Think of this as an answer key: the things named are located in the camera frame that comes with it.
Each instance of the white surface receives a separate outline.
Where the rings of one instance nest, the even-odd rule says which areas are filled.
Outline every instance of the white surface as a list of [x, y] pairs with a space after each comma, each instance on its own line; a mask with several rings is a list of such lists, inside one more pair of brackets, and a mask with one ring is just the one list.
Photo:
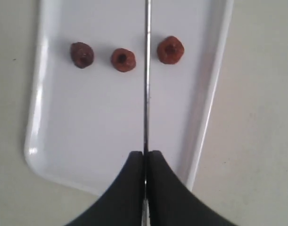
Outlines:
[[[166, 8], [164, 1], [153, 4], [149, 145], [150, 150], [163, 152], [192, 189], [232, 1], [166, 1]], [[171, 17], [176, 11], [182, 13]], [[129, 152], [142, 150], [144, 13], [144, 2], [133, 0], [114, 5], [91, 0], [41, 2], [25, 144], [26, 160], [37, 174], [102, 194]], [[169, 35], [176, 35], [186, 49], [174, 66], [156, 57], [158, 43]], [[82, 70], [69, 57], [70, 44], [77, 41], [95, 51], [93, 65]], [[126, 74], [109, 61], [119, 47], [133, 51], [137, 59], [137, 67]]]
[[[95, 201], [24, 162], [36, 2], [0, 0], [0, 226], [62, 226]], [[201, 200], [240, 226], [288, 226], [288, 0], [235, 1], [202, 153]]]

